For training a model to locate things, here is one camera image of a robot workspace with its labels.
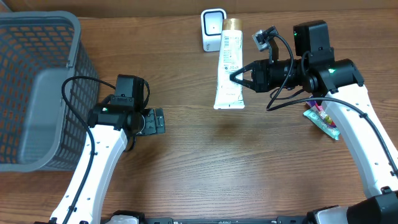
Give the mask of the purple red pad pack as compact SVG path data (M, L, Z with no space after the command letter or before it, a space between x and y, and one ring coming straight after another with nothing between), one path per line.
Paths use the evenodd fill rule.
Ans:
M336 125L333 120L325 113L323 107L319 105L315 100L307 102L310 109L318 114L318 116L323 120L323 122L330 128L335 128Z

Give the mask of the white tube gold cap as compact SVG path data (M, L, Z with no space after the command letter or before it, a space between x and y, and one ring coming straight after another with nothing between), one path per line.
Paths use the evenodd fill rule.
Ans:
M243 109L243 88L230 75L243 67L243 22L225 19L221 31L215 110Z

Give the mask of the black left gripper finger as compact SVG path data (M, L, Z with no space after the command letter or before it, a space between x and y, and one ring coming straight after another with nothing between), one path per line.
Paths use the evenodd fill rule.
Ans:
M144 127L141 132L139 132L138 136L149 136L156 133L155 127L155 113L153 109L145 109L142 112L142 115L145 118Z
M155 128L157 134L165 133L165 119L164 119L164 111L162 108L155 109Z

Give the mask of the teal wet wipes pack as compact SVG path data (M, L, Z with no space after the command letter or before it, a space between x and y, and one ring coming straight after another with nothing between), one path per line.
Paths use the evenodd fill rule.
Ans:
M309 109L306 110L303 115L307 117L311 122L313 122L318 128L320 128L324 133L329 135L334 140L339 140L340 131L337 128L332 128L321 119L321 117L314 112L313 110Z

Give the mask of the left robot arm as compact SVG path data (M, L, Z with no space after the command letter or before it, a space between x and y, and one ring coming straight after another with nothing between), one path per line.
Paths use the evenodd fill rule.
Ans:
M82 155L71 182L50 223L100 223L104 198L114 168L124 151L134 148L138 136L165 133L164 112L148 108L149 84L134 75L119 75L114 94L96 104L88 119L70 111L86 131Z

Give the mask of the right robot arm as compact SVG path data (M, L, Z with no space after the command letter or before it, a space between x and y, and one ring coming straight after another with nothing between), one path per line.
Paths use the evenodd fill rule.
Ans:
M339 129L358 168L366 199L349 207L332 206L308 212L305 223L396 223L397 149L370 102L364 78L349 59L336 60L325 21L294 26L289 59L277 58L274 27L253 39L269 58L257 60L230 75L230 80L258 93L301 86L321 104Z

